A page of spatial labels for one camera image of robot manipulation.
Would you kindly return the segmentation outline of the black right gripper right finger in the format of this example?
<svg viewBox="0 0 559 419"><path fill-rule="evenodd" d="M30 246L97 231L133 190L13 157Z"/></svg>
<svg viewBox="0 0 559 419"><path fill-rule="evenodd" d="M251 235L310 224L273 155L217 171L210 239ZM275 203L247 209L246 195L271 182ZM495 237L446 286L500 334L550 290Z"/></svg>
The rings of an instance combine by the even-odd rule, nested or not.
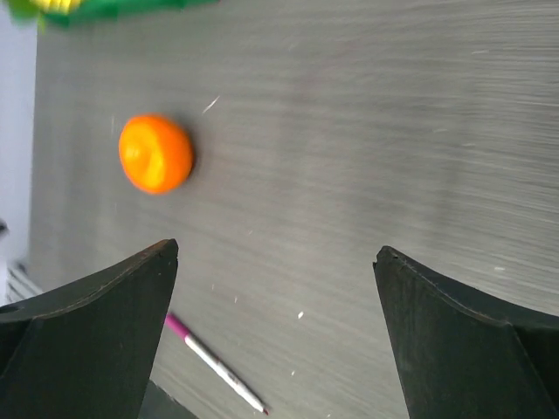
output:
<svg viewBox="0 0 559 419"><path fill-rule="evenodd" d="M558 318L384 246L373 264L411 418L556 418Z"/></svg>

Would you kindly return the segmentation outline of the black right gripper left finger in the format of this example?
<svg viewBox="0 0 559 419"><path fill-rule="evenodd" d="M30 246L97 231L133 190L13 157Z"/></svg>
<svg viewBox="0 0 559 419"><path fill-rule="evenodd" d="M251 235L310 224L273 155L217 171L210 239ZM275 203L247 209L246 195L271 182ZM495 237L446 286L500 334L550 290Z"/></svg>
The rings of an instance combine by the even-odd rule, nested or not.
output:
<svg viewBox="0 0 559 419"><path fill-rule="evenodd" d="M165 239L1 309L3 418L136 418L176 282Z"/></svg>

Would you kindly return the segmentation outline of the white marker with magenta cap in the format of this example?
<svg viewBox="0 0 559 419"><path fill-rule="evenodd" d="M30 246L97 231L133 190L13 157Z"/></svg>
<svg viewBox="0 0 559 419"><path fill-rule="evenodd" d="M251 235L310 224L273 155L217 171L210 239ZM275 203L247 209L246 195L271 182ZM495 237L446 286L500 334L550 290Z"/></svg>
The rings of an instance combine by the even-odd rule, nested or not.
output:
<svg viewBox="0 0 559 419"><path fill-rule="evenodd" d="M185 345L192 350L210 369L212 369L237 395L253 409L268 416L266 404L246 386L240 378L227 367L191 330L182 323L174 313L167 313L165 326L179 336Z"/></svg>

